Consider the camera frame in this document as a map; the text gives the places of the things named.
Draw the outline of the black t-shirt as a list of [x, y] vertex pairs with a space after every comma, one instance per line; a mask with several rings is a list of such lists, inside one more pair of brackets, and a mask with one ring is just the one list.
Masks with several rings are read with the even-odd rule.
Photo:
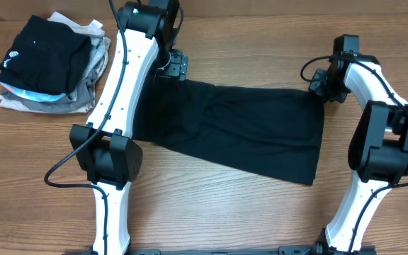
[[323, 103], [306, 91], [155, 79], [142, 90], [132, 137], [310, 186], [323, 129]]

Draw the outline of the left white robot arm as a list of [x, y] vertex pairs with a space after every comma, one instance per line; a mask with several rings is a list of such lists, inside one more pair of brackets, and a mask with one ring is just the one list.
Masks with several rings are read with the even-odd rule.
[[156, 78], [183, 81], [188, 58], [174, 49], [183, 17], [178, 1], [127, 2], [116, 16], [115, 54], [102, 94], [85, 125], [73, 125], [70, 142], [96, 203], [96, 237], [90, 254], [129, 254], [128, 194], [141, 163], [132, 140], [142, 89]]

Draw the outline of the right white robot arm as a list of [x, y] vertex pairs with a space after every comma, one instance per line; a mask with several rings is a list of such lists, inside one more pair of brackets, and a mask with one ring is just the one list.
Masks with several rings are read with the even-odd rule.
[[351, 182], [330, 223], [308, 254], [374, 254], [362, 245], [383, 198], [408, 186], [408, 102], [383, 76], [370, 55], [339, 50], [327, 56], [328, 69], [309, 79], [310, 91], [326, 102], [352, 93], [363, 110], [348, 149]]

